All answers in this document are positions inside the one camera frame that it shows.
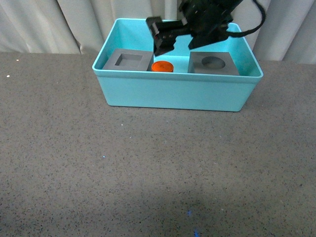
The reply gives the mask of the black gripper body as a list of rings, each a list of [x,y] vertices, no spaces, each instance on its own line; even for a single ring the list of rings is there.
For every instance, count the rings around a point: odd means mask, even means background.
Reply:
[[[226,27],[240,0],[183,0],[179,5],[192,37],[206,36],[218,27]]]

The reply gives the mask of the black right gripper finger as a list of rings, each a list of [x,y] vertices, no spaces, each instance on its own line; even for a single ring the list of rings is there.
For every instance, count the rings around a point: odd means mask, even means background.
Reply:
[[[176,38],[191,33],[190,28],[181,20],[164,22],[160,16],[156,16],[148,17],[146,23],[154,40],[155,56],[173,51]]]

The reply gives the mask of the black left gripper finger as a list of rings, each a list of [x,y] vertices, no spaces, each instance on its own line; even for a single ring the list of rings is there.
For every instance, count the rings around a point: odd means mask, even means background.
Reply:
[[[207,46],[210,44],[214,44],[217,42],[225,41],[228,39],[228,36],[222,32],[212,32],[208,35],[196,35],[193,37],[191,42],[188,45],[189,49],[195,49],[203,46]]]

